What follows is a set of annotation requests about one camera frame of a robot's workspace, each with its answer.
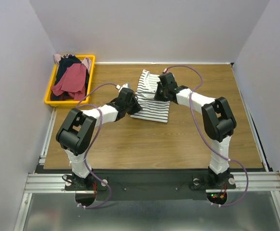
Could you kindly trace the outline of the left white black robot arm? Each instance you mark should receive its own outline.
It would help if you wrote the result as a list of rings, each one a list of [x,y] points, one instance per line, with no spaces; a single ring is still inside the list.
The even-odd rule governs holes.
[[[126,87],[119,90],[117,98],[101,107],[83,111],[71,109],[56,134],[56,141],[66,152],[72,167],[72,176],[63,177],[64,181],[83,190],[92,188],[96,178],[91,174],[87,154],[101,126],[141,110],[134,91]]]

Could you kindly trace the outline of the black white striped tank top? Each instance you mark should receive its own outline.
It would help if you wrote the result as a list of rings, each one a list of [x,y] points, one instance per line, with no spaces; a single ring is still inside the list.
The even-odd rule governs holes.
[[[135,91],[137,101],[142,109],[131,115],[132,118],[161,123],[168,122],[170,102],[154,99],[159,80],[158,75],[151,74],[148,70],[143,69]]]

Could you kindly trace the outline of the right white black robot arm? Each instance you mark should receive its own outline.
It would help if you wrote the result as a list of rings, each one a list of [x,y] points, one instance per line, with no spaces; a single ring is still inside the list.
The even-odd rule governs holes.
[[[211,98],[186,86],[178,86],[173,73],[159,76],[155,99],[190,108],[197,130],[212,151],[207,182],[213,188],[226,183],[230,176],[229,145],[237,122],[226,98]]]

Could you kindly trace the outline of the maroon tank top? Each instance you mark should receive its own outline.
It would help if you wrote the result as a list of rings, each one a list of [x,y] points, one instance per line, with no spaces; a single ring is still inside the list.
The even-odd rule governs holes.
[[[63,73],[57,84],[51,87],[52,101],[64,101],[73,99],[80,101],[86,95],[87,68],[81,63],[73,64]]]

